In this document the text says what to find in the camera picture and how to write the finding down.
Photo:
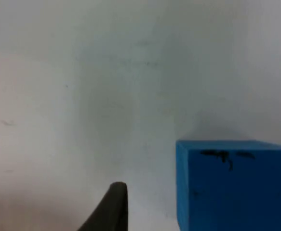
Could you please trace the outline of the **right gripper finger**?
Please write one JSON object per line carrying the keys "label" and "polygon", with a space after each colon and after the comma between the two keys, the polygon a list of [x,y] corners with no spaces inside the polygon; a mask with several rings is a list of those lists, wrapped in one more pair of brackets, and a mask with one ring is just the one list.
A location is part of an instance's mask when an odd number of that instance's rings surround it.
{"label": "right gripper finger", "polygon": [[98,206],[78,231],[128,231],[127,184],[110,184]]}

